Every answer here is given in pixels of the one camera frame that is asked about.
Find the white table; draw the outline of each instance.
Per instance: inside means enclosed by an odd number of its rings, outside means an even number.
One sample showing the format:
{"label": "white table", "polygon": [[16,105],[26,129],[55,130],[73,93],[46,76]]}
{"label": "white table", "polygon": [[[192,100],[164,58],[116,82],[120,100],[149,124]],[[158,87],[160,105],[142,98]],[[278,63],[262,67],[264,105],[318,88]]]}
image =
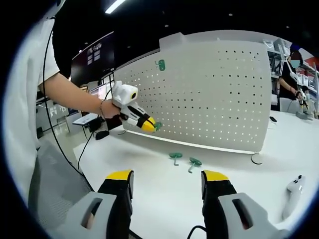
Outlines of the white table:
{"label": "white table", "polygon": [[[319,120],[305,121],[288,113],[271,112],[278,122],[269,122],[255,165],[250,155],[181,145],[112,130],[110,136],[87,145],[80,166],[94,190],[114,171],[134,170],[134,196],[131,230],[142,238],[186,238],[191,228],[203,225],[201,171],[227,175],[237,192],[245,192],[268,211],[277,228],[291,229],[308,207],[319,183]],[[84,144],[76,147],[79,158]],[[169,159],[170,152],[182,152],[179,166]],[[201,160],[201,168],[188,173],[189,157]],[[306,185],[294,213],[284,222],[283,207],[288,199],[286,186],[298,175]],[[204,239],[195,230],[192,239]]]}

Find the black ceiling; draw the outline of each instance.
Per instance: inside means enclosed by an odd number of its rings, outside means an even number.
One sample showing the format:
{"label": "black ceiling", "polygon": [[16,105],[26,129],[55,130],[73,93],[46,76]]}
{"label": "black ceiling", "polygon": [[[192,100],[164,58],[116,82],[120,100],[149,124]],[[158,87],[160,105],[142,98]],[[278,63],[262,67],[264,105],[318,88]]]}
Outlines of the black ceiling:
{"label": "black ceiling", "polygon": [[159,47],[159,39],[176,33],[238,29],[263,32],[295,42],[319,55],[315,12],[300,2],[127,0],[111,15],[112,0],[67,0],[56,16],[54,48],[65,75],[79,50],[114,31],[123,64]]}

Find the white sleeve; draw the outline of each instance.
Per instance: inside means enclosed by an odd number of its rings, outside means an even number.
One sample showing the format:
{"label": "white sleeve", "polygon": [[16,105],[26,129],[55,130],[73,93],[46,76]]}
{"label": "white sleeve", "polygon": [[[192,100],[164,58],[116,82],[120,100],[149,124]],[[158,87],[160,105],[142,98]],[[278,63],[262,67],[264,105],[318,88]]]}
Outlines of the white sleeve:
{"label": "white sleeve", "polygon": [[[44,51],[46,50],[46,45],[47,45],[47,42],[44,43]],[[41,67],[41,72],[39,75],[38,85],[43,83],[43,63],[44,62],[42,62],[42,67]],[[60,71],[60,69],[58,68],[58,66],[55,62],[55,58],[54,58],[54,50],[53,50],[52,35],[51,35],[49,46],[48,46],[48,51],[46,53],[46,59],[45,59],[44,80],[46,81],[51,76],[54,76],[56,73],[58,73],[59,71]]]}

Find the person holding gripper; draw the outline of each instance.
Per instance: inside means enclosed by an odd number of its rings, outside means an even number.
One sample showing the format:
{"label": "person holding gripper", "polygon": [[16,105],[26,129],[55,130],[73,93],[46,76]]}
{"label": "person holding gripper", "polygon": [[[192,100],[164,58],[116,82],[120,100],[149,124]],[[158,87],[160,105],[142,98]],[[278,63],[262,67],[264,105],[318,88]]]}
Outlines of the person holding gripper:
{"label": "person holding gripper", "polygon": [[293,109],[299,108],[299,100],[302,98],[298,91],[296,69],[301,67],[304,61],[299,50],[292,46],[290,56],[281,61],[280,65],[278,108],[280,111],[295,113]]}

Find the bracelet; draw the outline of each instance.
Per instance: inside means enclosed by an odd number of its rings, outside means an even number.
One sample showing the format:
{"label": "bracelet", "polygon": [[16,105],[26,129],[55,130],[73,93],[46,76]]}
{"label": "bracelet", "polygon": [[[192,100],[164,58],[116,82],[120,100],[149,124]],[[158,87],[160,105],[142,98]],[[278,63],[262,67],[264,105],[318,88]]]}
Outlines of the bracelet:
{"label": "bracelet", "polygon": [[102,110],[102,104],[103,104],[104,100],[101,100],[100,102],[100,112],[101,112],[101,116],[103,117],[103,119],[105,120],[104,114],[103,114],[103,110]]}

